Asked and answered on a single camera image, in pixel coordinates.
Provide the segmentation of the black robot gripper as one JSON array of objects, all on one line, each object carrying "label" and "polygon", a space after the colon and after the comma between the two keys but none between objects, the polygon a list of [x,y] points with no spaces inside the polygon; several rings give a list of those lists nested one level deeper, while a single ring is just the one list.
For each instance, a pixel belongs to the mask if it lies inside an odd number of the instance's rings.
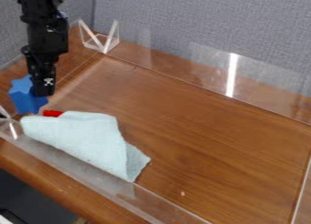
[{"label": "black robot gripper", "polygon": [[[68,17],[58,7],[62,0],[17,0],[20,20],[26,25],[26,45],[20,49],[32,75],[32,92],[37,97],[54,93],[56,63],[68,52]],[[45,62],[34,66],[34,61]]]}]

